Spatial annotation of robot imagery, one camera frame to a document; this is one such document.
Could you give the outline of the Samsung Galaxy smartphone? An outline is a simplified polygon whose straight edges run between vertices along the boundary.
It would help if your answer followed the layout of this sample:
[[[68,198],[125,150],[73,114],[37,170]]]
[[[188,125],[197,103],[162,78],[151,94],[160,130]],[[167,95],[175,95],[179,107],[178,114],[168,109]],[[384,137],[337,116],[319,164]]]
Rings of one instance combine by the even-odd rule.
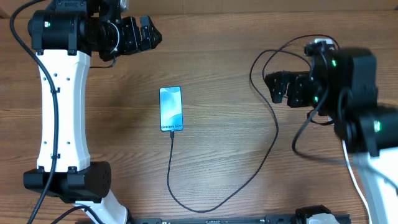
[[[160,130],[162,132],[183,130],[182,89],[180,86],[159,89]]]

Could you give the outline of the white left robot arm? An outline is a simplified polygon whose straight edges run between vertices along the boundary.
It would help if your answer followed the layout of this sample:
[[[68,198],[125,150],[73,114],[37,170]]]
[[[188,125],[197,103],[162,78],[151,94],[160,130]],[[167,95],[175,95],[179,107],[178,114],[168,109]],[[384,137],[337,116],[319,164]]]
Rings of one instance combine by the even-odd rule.
[[[83,210],[93,223],[132,223],[110,186],[111,166],[93,162],[86,142],[85,90],[91,55],[115,64],[121,55],[157,47],[161,33],[149,16],[123,17],[127,1],[52,1],[28,23],[24,50],[39,66],[42,139],[24,187]]]

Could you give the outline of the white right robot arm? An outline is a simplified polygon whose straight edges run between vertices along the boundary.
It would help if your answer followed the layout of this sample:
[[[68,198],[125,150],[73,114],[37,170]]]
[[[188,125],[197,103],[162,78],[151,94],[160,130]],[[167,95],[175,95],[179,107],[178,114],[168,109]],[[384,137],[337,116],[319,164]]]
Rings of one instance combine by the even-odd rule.
[[[377,102],[377,59],[367,48],[341,48],[331,37],[304,47],[308,71],[263,75],[273,103],[313,107],[327,116],[353,158],[373,223],[397,223],[397,108]]]

